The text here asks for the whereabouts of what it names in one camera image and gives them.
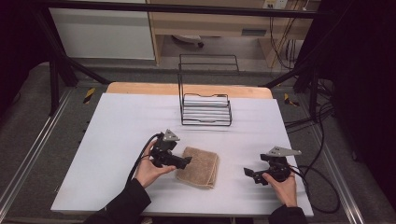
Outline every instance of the sleeve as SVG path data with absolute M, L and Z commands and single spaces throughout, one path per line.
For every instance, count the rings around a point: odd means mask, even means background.
M 134 178 L 105 208 L 89 216 L 84 224 L 134 224 L 151 200 Z
M 277 208 L 268 217 L 270 224 L 306 224 L 306 217 L 300 207 L 287 207 L 283 205 Z

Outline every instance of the beige towel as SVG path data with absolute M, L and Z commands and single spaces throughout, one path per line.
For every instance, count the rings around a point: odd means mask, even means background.
M 176 178 L 202 189 L 213 189 L 216 181 L 219 157 L 214 152 L 186 147 L 183 158 L 192 157 L 184 170 L 177 170 Z

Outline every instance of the black wire rack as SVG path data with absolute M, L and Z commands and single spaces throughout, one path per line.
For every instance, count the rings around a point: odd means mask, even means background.
M 182 125 L 230 126 L 233 122 L 231 103 L 227 94 L 202 95 L 184 92 L 183 75 L 202 73 L 239 75 L 235 55 L 180 54 L 178 65 L 178 95 Z

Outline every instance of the white table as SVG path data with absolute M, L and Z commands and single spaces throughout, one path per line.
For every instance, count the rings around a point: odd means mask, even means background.
M 161 176 L 147 188 L 152 200 L 146 216 L 259 217 L 280 206 L 270 186 L 256 185 L 244 167 L 260 171 L 268 163 L 260 154 L 273 146 L 290 148 L 276 100 L 231 98 L 231 127 L 183 126 L 178 96 L 105 93 L 78 149 L 52 211 L 95 212 L 117 196 L 142 147 L 155 133 L 170 129 L 180 137 L 173 150 L 198 147 L 219 155 L 213 189 L 197 189 Z M 293 157 L 288 157 L 296 165 Z M 313 216 L 304 185 L 297 177 L 298 204 Z

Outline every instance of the human hand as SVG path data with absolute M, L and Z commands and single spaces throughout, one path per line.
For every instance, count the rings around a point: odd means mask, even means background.
M 273 187 L 277 198 L 287 207 L 297 207 L 297 185 L 295 173 L 291 172 L 289 177 L 283 182 L 277 182 L 267 173 L 262 177 Z
M 152 184 L 160 175 L 164 175 L 176 170 L 176 166 L 164 166 L 159 168 L 152 164 L 151 160 L 149 159 L 149 153 L 155 142 L 156 141 L 150 142 L 148 147 L 146 147 L 134 176 L 134 178 L 139 181 L 144 189 Z

